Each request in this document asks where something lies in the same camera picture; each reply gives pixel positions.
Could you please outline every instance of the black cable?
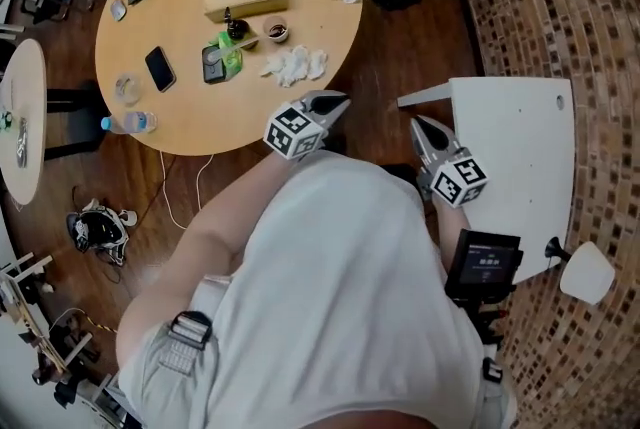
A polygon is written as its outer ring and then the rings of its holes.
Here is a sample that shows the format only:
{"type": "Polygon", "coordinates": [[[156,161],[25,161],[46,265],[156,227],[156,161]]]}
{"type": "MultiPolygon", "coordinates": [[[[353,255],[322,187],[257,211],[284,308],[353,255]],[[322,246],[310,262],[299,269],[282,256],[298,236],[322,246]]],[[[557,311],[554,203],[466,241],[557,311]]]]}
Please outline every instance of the black cable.
{"type": "Polygon", "coordinates": [[[104,277],[107,280],[109,280],[109,282],[113,283],[114,285],[120,285],[120,282],[122,281],[122,273],[118,269],[119,266],[116,264],[116,262],[115,262],[115,260],[113,258],[113,255],[111,253],[109,253],[105,249],[95,250],[95,255],[96,255],[96,258],[98,260],[100,260],[100,262],[102,262],[103,264],[107,264],[107,265],[111,266],[111,268],[116,272],[116,275],[117,275],[117,279],[116,280],[112,280],[104,270],[101,270],[101,272],[104,275],[104,277]],[[101,253],[106,253],[107,255],[109,255],[110,260],[104,260],[100,256],[101,253]]]}
{"type": "Polygon", "coordinates": [[[75,210],[76,212],[80,212],[80,209],[78,208],[78,205],[76,204],[76,189],[78,188],[77,185],[74,185],[71,188],[71,205],[73,205],[73,210],[75,210]]]}
{"type": "MultiPolygon", "coordinates": [[[[169,180],[169,175],[171,174],[171,170],[173,169],[173,167],[176,164],[176,159],[177,159],[177,157],[174,156],[173,162],[171,163],[171,166],[169,166],[169,168],[167,168],[167,174],[166,174],[166,179],[167,180],[169,180]]],[[[129,240],[133,239],[133,236],[135,235],[135,233],[138,231],[140,226],[142,226],[142,222],[144,221],[144,218],[147,217],[147,214],[149,213],[149,210],[151,209],[151,205],[153,205],[153,203],[156,201],[156,198],[160,194],[160,191],[162,191],[162,184],[164,182],[160,182],[160,185],[158,186],[158,189],[156,189],[156,193],[151,198],[151,201],[149,202],[149,205],[147,205],[147,208],[142,213],[142,216],[140,216],[140,218],[138,219],[138,221],[136,223],[136,227],[133,230],[131,230],[131,233],[129,234],[129,240]]]]}

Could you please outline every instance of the white shirt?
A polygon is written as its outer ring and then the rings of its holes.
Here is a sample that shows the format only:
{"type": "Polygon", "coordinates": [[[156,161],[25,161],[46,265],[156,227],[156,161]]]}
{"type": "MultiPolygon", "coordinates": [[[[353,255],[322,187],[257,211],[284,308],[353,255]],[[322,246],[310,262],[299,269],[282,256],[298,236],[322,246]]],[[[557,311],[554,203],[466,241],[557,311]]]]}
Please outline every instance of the white shirt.
{"type": "Polygon", "coordinates": [[[121,387],[150,427],[299,429],[359,410],[470,427],[482,343],[444,293],[422,202],[404,181],[314,154],[227,283],[196,292],[192,307],[211,316],[217,342],[189,378],[158,365],[163,328],[123,369],[121,387]]]}

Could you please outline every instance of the metal stand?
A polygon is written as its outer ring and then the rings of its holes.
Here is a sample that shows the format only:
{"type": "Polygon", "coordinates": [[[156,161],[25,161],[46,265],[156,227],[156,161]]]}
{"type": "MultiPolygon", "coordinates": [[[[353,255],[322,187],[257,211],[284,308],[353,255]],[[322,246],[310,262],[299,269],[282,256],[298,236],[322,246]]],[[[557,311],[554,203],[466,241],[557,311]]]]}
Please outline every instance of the metal stand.
{"type": "Polygon", "coordinates": [[[560,239],[557,237],[554,237],[547,243],[547,247],[544,250],[544,256],[547,258],[559,257],[565,262],[571,260],[571,254],[562,249],[560,239]]]}
{"type": "Polygon", "coordinates": [[[94,81],[84,83],[82,88],[47,90],[47,113],[72,113],[69,115],[69,134],[73,142],[47,148],[45,161],[100,148],[105,136],[100,120],[109,111],[94,81]]]}

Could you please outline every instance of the white panel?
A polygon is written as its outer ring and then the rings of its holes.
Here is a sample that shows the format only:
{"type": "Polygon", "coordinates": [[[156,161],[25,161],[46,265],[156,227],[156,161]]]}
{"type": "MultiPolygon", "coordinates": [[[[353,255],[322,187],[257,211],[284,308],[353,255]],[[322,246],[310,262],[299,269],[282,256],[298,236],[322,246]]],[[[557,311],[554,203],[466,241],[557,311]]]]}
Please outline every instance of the white panel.
{"type": "Polygon", "coordinates": [[[575,155],[571,84],[522,77],[450,83],[460,144],[482,161],[490,178],[465,212],[474,230],[521,237],[518,283],[559,262],[544,256],[549,239],[566,240],[575,155]]]}
{"type": "Polygon", "coordinates": [[[17,257],[15,251],[13,251],[9,233],[7,232],[7,227],[4,222],[4,215],[0,209],[0,269],[9,264],[14,264],[16,260],[17,257]]]}
{"type": "Polygon", "coordinates": [[[444,100],[446,98],[451,98],[451,86],[448,82],[400,97],[398,98],[398,107],[435,102],[436,100],[444,100]]]}

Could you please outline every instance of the white table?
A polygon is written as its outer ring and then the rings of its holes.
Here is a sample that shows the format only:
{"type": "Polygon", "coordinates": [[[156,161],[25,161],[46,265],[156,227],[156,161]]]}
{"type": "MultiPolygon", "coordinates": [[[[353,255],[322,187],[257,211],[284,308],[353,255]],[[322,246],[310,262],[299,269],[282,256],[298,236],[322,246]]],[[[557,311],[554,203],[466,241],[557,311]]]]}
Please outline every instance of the white table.
{"type": "Polygon", "coordinates": [[[560,262],[544,256],[564,245],[574,171],[571,83],[565,79],[468,77],[400,97],[398,107],[451,98],[460,144],[482,161],[489,183],[464,205],[474,230],[521,237],[514,283],[560,262]]]}
{"type": "Polygon", "coordinates": [[[42,164],[47,116],[46,66],[40,44],[24,40],[11,56],[0,83],[0,109],[13,115],[9,130],[0,131],[0,169],[11,196],[26,205],[36,194],[42,164]],[[27,164],[16,157],[20,118],[27,120],[27,164]]]}

